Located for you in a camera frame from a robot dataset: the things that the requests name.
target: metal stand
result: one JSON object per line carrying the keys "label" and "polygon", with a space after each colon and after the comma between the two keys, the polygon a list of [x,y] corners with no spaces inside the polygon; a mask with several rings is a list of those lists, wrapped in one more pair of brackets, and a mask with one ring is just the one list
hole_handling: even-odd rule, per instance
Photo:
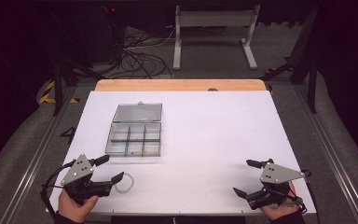
{"label": "metal stand", "polygon": [[181,11],[180,6],[176,6],[176,38],[173,55],[173,70],[180,69],[182,55],[181,27],[189,26],[249,26],[248,34],[246,38],[241,40],[241,44],[250,68],[255,70],[257,64],[255,63],[255,57],[251,51],[250,43],[255,30],[259,9],[260,6],[255,6],[254,10],[248,11]]}

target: white table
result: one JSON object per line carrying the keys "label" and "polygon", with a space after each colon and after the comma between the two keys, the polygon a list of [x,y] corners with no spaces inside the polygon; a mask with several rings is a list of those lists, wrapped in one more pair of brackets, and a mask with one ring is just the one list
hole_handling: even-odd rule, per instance
{"label": "white table", "polygon": [[[299,170],[295,155],[268,91],[93,91],[79,121],[65,163],[85,153],[104,155],[110,123],[119,104],[162,103],[161,157],[111,158],[95,168],[93,181],[120,172],[135,179],[132,190],[112,189],[93,209],[100,215],[224,215],[260,213],[233,187],[261,190],[262,170],[246,160],[266,161]],[[66,174],[58,176],[57,185]],[[124,177],[118,187],[125,188]],[[315,213],[304,183],[294,181],[309,213]],[[57,210],[60,189],[51,195]]]}

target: gray carpet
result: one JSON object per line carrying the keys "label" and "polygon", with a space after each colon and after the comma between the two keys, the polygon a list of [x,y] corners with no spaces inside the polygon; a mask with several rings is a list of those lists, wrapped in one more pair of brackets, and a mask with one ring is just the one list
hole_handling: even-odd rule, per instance
{"label": "gray carpet", "polygon": [[[245,28],[229,28],[220,35],[210,35],[199,30],[189,30],[183,35],[182,64],[180,71],[172,71],[174,78],[255,78],[264,75],[271,67],[284,63],[290,55],[300,26],[287,28],[284,25],[258,25],[251,44],[256,71],[251,71],[240,46],[240,39],[246,34]],[[156,54],[172,68],[173,41],[160,47],[135,49]],[[324,155],[323,144],[311,125],[307,108],[301,104],[301,97],[283,74],[269,81],[275,94],[272,96],[282,119],[282,124],[302,169],[312,171],[311,185],[319,207],[321,223],[357,223],[348,201],[337,181],[337,174],[331,169]],[[80,80],[72,98],[80,103],[69,104],[63,111],[55,132],[51,136],[46,155],[31,178],[29,191],[19,204],[18,214],[11,223],[52,223],[51,217],[39,198],[40,185],[62,165],[69,148],[68,138],[61,133],[76,127],[95,81],[91,78]],[[337,150],[345,170],[358,192],[358,149],[340,122],[332,106],[322,77],[318,77],[316,109],[324,130]],[[45,131],[48,129],[54,110],[53,104],[42,104],[13,134],[0,155],[0,220],[16,193],[21,178],[30,164]],[[317,223],[315,215],[305,216],[307,223]],[[89,220],[108,222],[109,217],[89,217]],[[265,217],[248,217],[247,223],[269,223]]]}

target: person's hand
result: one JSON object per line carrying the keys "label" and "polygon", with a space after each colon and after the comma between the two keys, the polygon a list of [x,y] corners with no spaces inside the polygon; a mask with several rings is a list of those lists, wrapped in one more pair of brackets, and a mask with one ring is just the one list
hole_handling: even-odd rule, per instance
{"label": "person's hand", "polygon": [[[289,190],[289,195],[292,197],[295,197],[296,191],[295,191],[295,186],[293,185],[292,181],[289,181],[289,186],[290,189]],[[293,203],[292,200],[290,199],[286,199],[285,203]],[[266,216],[269,217],[269,219],[271,220],[275,220],[279,217],[283,217],[289,214],[292,214],[294,212],[296,212],[299,209],[299,207],[294,206],[294,207],[290,207],[290,206],[284,206],[284,205],[280,205],[277,208],[273,208],[270,205],[264,206],[264,207],[260,207],[260,210],[266,214]]]}
{"label": "person's hand", "polygon": [[97,202],[98,196],[92,196],[83,205],[79,205],[63,189],[59,197],[58,213],[74,222],[83,223],[86,220],[86,215],[94,208]]}

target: wire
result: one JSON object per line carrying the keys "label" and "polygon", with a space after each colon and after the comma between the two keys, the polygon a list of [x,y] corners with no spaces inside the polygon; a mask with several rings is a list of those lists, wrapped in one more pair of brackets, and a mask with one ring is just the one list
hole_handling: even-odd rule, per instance
{"label": "wire", "polygon": [[171,38],[173,32],[175,31],[176,28],[173,28],[170,35],[167,37],[167,38],[160,38],[160,39],[149,39],[149,40],[145,40],[143,41],[142,43],[146,43],[146,42],[151,42],[151,41],[155,41],[155,40],[158,40],[158,41],[161,41],[163,40],[162,43],[160,44],[153,44],[153,45],[146,45],[146,46],[139,46],[139,47],[131,47],[131,48],[127,48],[127,49],[141,49],[141,48],[151,48],[151,47],[158,47],[158,46],[162,46],[164,45],[165,43],[167,43],[168,40],[174,40]]}
{"label": "wire", "polygon": [[43,203],[45,204],[46,208],[48,209],[48,212],[50,213],[51,217],[54,221],[56,221],[56,215],[53,207],[51,206],[50,199],[48,198],[48,189],[51,188],[50,182],[51,180],[58,175],[63,169],[72,167],[72,165],[75,163],[75,161],[71,161],[57,169],[49,178],[48,181],[44,185],[42,185],[42,191],[40,191],[40,198],[42,199]]}

